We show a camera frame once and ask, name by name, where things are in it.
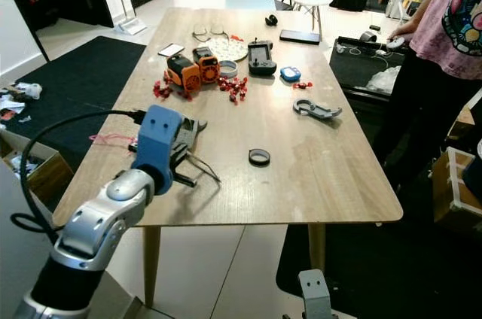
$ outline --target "person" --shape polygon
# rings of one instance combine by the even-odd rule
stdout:
[[[373,150],[384,165],[411,127],[407,149],[385,173],[394,189],[438,154],[450,127],[482,87],[482,0],[423,0],[389,39],[413,34]]]

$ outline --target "pink t-shirt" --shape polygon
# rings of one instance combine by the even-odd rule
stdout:
[[[482,80],[482,0],[432,0],[410,47],[451,76]]]

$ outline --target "person's hand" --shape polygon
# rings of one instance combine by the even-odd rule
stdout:
[[[391,41],[394,37],[398,37],[399,35],[408,35],[410,33],[414,33],[419,26],[418,20],[409,20],[405,24],[399,26],[392,34],[388,37],[388,41]]]

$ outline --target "black ring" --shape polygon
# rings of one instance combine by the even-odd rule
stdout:
[[[268,166],[271,161],[271,155],[268,151],[260,148],[249,150],[249,162],[254,166]]]

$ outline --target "wooden table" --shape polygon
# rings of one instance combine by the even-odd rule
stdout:
[[[114,108],[147,109],[158,104],[188,117],[207,120],[194,153],[208,162],[222,179],[218,186],[189,163],[178,170],[197,177],[191,189],[174,183],[170,191],[155,197],[139,226],[145,228],[145,300],[152,305],[162,226],[247,225],[311,223],[312,265],[325,262],[325,223],[395,221],[402,210],[377,162],[348,101],[333,76],[319,46],[279,41],[281,29],[306,28],[299,12],[276,12],[277,27],[267,27],[267,12],[191,10],[173,8],[166,13]],[[247,41],[269,39],[278,68],[293,65],[307,90],[294,90],[279,78],[250,77],[246,100],[234,105],[217,86],[206,86],[186,102],[177,95],[166,101],[152,93],[162,79],[166,60],[157,52],[169,43],[185,46],[184,55],[198,45],[192,37],[194,24],[221,22],[230,35]],[[239,77],[248,74],[247,59],[239,62]],[[293,101],[308,98],[326,107],[341,107],[334,121],[322,123],[293,112]],[[100,134],[135,136],[139,126],[128,117],[110,116]],[[248,152],[270,152],[266,168],[251,166]],[[53,215],[64,224],[74,210],[97,195],[99,188],[121,169],[130,167],[133,156],[125,147],[93,144]]]

